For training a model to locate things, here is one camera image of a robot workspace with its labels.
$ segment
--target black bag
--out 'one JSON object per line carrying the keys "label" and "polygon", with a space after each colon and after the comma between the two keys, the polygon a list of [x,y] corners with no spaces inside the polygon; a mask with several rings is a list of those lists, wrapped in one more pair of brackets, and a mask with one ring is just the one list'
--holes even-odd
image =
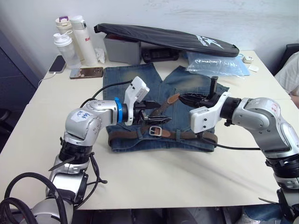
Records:
{"label": "black bag", "polygon": [[236,57],[239,54],[239,49],[235,45],[176,30],[101,23],[94,27],[94,32],[115,34],[167,48],[214,56]]}

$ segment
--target plastic bag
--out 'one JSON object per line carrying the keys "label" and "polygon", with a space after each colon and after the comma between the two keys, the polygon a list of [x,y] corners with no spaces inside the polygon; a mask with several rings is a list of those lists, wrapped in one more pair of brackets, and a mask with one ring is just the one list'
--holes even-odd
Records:
{"label": "plastic bag", "polygon": [[219,57],[187,52],[189,66],[187,71],[205,76],[249,76],[250,72],[242,61],[242,55],[237,57]]}
{"label": "plastic bag", "polygon": [[100,61],[102,64],[105,63],[105,53],[102,48],[95,48],[95,55],[97,57],[97,60]]}

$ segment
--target handwritten label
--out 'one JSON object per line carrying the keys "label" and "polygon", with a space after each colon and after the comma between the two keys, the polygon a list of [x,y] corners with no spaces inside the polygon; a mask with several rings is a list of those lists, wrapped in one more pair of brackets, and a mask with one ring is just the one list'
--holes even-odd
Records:
{"label": "handwritten label", "polygon": [[278,118],[278,116],[280,114],[280,107],[276,103],[273,103],[272,106],[271,106],[271,110],[276,115],[276,117]]}
{"label": "handwritten label", "polygon": [[88,117],[92,116],[91,113],[85,111],[85,110],[79,110],[73,114],[71,119],[75,122],[85,121],[88,119]]}

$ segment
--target smartphone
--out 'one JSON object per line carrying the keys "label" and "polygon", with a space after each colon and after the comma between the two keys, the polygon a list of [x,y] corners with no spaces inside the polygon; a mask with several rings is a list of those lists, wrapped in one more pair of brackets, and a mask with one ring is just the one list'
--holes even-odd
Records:
{"label": "smartphone", "polygon": [[62,73],[64,71],[66,64],[65,60],[61,55],[58,55],[53,62],[51,68],[49,69],[49,73]]}
{"label": "smartphone", "polygon": [[103,67],[72,69],[70,79],[103,77]]}

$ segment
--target belt buckle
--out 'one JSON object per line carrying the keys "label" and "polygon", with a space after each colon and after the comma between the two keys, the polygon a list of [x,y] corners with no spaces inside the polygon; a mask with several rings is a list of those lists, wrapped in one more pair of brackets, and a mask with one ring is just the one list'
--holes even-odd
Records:
{"label": "belt buckle", "polygon": [[[156,132],[155,128],[158,128],[158,129],[159,129],[159,134],[155,134],[155,132]],[[151,126],[151,127],[149,128],[149,135],[151,135],[151,136],[161,137],[161,136],[162,136],[162,128],[159,127],[159,126]]]}

